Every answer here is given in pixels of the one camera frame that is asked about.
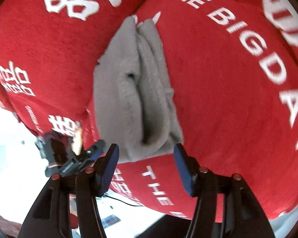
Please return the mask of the person's left hand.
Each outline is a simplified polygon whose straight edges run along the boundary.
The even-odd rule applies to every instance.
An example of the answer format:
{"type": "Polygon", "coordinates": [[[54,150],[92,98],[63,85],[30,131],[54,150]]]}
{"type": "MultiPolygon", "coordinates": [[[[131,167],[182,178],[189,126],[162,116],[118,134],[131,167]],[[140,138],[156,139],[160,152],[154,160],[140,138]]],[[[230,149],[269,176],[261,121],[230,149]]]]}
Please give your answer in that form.
{"type": "Polygon", "coordinates": [[[21,226],[22,224],[9,221],[0,215],[0,229],[8,237],[17,237],[19,235],[19,231],[21,230],[21,226]]]}

